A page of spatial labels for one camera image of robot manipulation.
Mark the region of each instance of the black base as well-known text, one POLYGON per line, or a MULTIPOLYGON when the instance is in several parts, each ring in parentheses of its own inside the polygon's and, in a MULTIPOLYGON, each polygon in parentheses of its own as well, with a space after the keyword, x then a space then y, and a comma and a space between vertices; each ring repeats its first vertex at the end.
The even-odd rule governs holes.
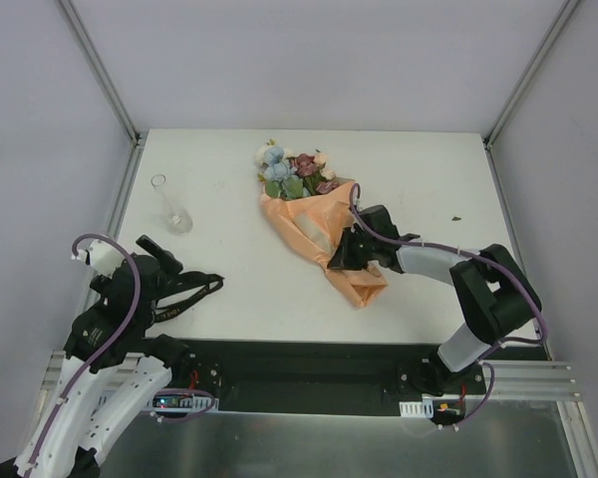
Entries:
MULTIPOLYGON (((195 353, 197 387, 219 398, 224 411, 399 416, 400 401, 420 401, 409 375, 438 347, 434 345, 310 344, 186 341, 195 353)), ((542 348, 511 348, 492 359, 546 359, 542 348)), ((171 385, 187 386, 191 370, 171 385)), ((445 393, 484 394, 475 366, 445 393)))
MULTIPOLYGON (((96 451, 94 449, 86 451, 78 448, 76 452, 76 462, 67 478, 99 478, 100 466, 95 459, 96 451)), ((25 472, 19 473, 15 466, 16 459, 11 458, 0 463, 0 478, 21 478, 25 472)))

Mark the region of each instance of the metal frame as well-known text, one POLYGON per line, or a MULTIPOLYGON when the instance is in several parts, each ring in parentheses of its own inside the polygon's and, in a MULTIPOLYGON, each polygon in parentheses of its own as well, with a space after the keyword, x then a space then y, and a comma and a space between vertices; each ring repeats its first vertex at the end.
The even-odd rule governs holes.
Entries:
POLYGON ((140 138, 140 134, 136 129, 129 112, 125 108, 124 103, 122 102, 118 90, 109 76, 109 72, 107 72, 104 63, 102 62, 102 58, 100 58, 100 54, 96 50, 93 40, 91 40, 91 36, 89 35, 82 18, 80 18, 80 14, 73 3, 73 0, 55 1, 60 9, 60 12, 62 13, 62 16, 67 21, 69 30, 71 30, 71 33, 73 34, 78 47, 80 47, 86 62, 89 64, 89 68, 91 68, 93 76, 98 82, 98 85, 100 85, 102 93, 109 102, 109 105, 111 105, 113 113, 118 118, 118 121, 129 136, 131 142, 135 145, 140 138))
MULTIPOLYGON (((115 84, 93 44, 73 0, 55 0, 55 2, 59 6, 63 17, 66 19, 69 29, 83 52, 85 60, 89 64, 103 94, 107 98, 118 121, 133 145, 133 150, 127 163, 116 202, 107 219, 107 232, 116 237, 120 231, 122 220, 124 218, 124 212, 142 156, 146 135, 142 136, 137 131, 115 84)), ((533 79, 545 63, 564 28, 578 10, 581 3, 582 0, 564 1, 535 54, 514 86, 514 89, 484 142, 488 161, 492 170, 492 177, 501 201, 501 209, 511 237, 512 247, 523 271, 524 267, 522 255, 518 247, 516 228, 514 226, 513 217, 509 212, 510 210, 507 204, 506 194, 496 170, 495 161, 491 156, 491 148, 499 138, 515 110, 518 108, 520 101, 524 98, 524 95, 530 88, 533 79)), ((92 300, 93 296, 87 295, 82 302, 81 311, 89 307, 92 300)), ((39 418, 42 412, 49 390, 56 384, 58 360, 61 359, 62 354, 63 353, 53 353, 52 355, 36 405, 37 418, 39 418)), ((137 355, 129 355, 127 357, 127 361, 121 366, 120 371, 109 384, 110 390, 119 386, 121 380, 125 377, 125 373, 128 373, 128 370, 135 366, 137 357, 137 355)), ((557 361, 494 360, 491 362, 494 364, 497 371, 492 398, 496 400, 530 399, 556 401, 579 476, 598 476, 598 450, 590 432, 586 411, 581 401, 578 384, 572 375, 571 366, 568 363, 557 361)), ((485 378, 488 378, 488 370, 484 370, 483 374, 485 378)))
POLYGON ((511 115, 518 107, 525 93, 527 93, 527 90, 531 86, 533 79, 536 78, 536 74, 540 70, 540 67, 542 67, 545 63, 545 60, 551 53, 554 45, 562 35, 565 27, 569 24, 569 21, 573 17, 574 13, 578 10, 578 7, 582 2, 583 0, 565 0, 563 3, 562 7, 556 14, 556 18, 554 18, 553 22, 549 26, 549 29, 547 30, 547 33, 538 45, 536 53, 534 53, 533 57, 531 57, 531 60, 529 60, 529 63, 522 72, 522 75, 520 75, 518 82, 514 86, 511 95, 509 96, 509 99, 507 102, 505 102, 505 106, 498 115, 498 118, 496 118, 490 133, 485 138, 485 146, 487 149, 491 149, 491 146, 500 136, 500 133, 511 118, 511 115))
MULTIPOLYGON (((60 377, 60 368, 65 353, 53 352, 47 372, 42 382, 42 390, 51 391, 60 377)), ((131 376, 142 354, 128 354, 118 368, 106 390, 117 390, 131 376)), ((492 400, 553 401, 576 403, 582 400, 578 382, 574 378, 571 365, 566 361, 548 360, 489 360, 496 370, 496 381, 491 395, 492 400)), ((489 370, 483 370, 489 381, 489 370)), ((468 399, 479 400, 480 395, 468 395, 468 399)))

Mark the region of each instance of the black strap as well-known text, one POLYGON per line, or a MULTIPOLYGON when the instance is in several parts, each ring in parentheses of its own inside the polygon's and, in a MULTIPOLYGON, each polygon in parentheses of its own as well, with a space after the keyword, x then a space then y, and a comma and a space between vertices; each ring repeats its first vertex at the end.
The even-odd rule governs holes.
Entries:
POLYGON ((218 291, 223 287, 223 277, 217 274, 204 274, 203 272, 184 272, 170 279, 160 294, 159 299, 174 296, 181 292, 201 287, 188 299, 170 304, 166 307, 158 307, 155 311, 155 323, 166 322, 179 316, 190 309, 204 297, 218 291))

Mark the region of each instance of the shiny metal floor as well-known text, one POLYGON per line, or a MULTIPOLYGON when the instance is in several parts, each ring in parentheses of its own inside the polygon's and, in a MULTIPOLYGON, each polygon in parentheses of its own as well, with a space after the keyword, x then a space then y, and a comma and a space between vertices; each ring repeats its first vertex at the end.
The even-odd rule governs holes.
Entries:
POLYGON ((491 402, 459 432, 399 418, 138 417, 102 478, 575 477, 553 403, 491 402))

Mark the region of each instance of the flower bouquet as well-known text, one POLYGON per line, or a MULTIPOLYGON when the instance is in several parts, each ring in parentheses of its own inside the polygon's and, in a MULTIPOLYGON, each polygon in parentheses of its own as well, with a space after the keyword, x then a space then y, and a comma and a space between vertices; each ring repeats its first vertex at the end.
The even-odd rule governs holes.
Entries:
POLYGON ((343 230, 354 218, 350 189, 354 181, 337 177, 327 167, 328 155, 294 155, 270 140, 255 155, 264 185, 261 208, 284 241, 305 259, 316 262, 326 278, 356 307, 369 305, 388 283, 377 267, 363 271, 331 271, 343 230))

